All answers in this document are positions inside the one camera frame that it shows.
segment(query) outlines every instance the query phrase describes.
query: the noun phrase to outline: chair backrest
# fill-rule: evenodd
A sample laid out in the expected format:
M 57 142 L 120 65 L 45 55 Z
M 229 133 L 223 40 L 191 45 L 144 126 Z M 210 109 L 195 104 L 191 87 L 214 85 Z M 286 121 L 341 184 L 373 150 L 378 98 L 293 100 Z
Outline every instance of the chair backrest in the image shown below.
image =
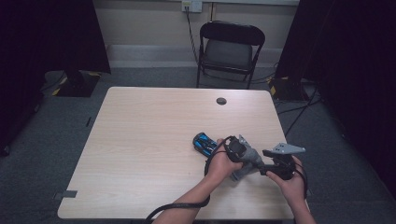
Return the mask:
M 252 46 L 260 46 L 265 42 L 265 35 L 259 28 L 227 21 L 210 21 L 204 24 L 200 37 L 201 41 L 204 37 Z

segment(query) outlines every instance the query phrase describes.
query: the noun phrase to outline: finger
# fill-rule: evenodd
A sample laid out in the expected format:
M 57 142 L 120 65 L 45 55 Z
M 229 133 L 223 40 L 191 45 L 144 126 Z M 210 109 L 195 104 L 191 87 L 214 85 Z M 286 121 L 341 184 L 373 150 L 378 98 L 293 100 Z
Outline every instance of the finger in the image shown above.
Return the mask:
M 272 173 L 271 171 L 267 171 L 265 173 L 270 179 L 272 179 L 275 183 L 277 183 L 279 186 L 283 183 L 283 179 L 280 178 L 278 175 Z
M 235 164 L 235 170 L 240 170 L 244 166 L 242 162 L 233 162 Z
M 224 139 L 219 138 L 218 141 L 217 141 L 218 145 L 220 145 L 223 141 L 224 141 Z M 224 145 L 219 147 L 218 151 L 225 151 Z
M 303 163 L 297 157 L 295 157 L 295 156 L 292 156 L 292 157 L 293 157 L 294 162 L 297 164 L 296 169 L 298 171 L 302 172 L 303 171 Z
M 217 142 L 218 142 L 218 144 L 220 144 L 222 141 L 224 141 L 224 139 L 219 138 Z

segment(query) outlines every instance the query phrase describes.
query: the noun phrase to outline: baseboard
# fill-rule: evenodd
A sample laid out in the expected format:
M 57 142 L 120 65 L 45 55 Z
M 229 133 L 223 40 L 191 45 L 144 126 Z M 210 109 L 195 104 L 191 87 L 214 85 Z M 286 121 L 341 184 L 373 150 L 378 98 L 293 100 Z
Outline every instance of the baseboard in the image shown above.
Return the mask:
M 110 67 L 194 67 L 191 47 L 109 45 L 107 57 Z M 257 67 L 273 67 L 282 49 L 263 49 Z

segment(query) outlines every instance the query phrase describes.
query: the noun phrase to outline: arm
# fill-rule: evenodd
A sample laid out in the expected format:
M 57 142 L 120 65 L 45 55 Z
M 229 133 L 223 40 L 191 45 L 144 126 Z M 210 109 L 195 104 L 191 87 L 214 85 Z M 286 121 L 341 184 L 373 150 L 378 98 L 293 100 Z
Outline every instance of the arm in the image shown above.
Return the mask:
M 218 154 L 213 157 L 207 175 L 192 189 L 183 196 L 175 200 L 175 203 L 200 203 L 215 190 L 221 182 L 231 175 L 231 173 L 242 167 L 242 163 L 230 161 L 225 153 L 224 147 L 218 149 Z M 153 223 L 192 223 L 195 220 L 200 208 L 180 208 L 168 209 L 160 213 Z
M 293 157 L 293 159 L 298 164 L 296 165 L 297 170 L 302 173 L 302 163 L 296 157 Z M 309 212 L 308 206 L 305 202 L 304 182 L 302 177 L 295 174 L 292 179 L 283 180 L 282 178 L 270 171 L 268 171 L 266 174 L 268 175 L 268 177 L 270 177 L 270 179 L 274 180 L 280 186 L 280 189 L 282 190 L 282 193 L 291 208 L 291 212 L 294 214 L 296 223 L 317 223 Z

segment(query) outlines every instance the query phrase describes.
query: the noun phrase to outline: person's left hand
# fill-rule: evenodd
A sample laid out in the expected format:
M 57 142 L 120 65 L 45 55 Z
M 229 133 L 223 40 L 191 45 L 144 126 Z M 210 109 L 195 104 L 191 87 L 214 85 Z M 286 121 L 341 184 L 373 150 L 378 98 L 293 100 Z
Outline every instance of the person's left hand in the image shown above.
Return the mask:
M 222 141 L 223 139 L 218 139 L 217 142 L 220 144 Z M 242 168 L 242 162 L 233 162 L 228 158 L 224 146 L 219 147 L 216 153 L 217 154 L 213 157 L 212 162 L 210 162 L 209 170 L 207 172 L 208 176 L 221 182 L 230 176 L 232 172 Z

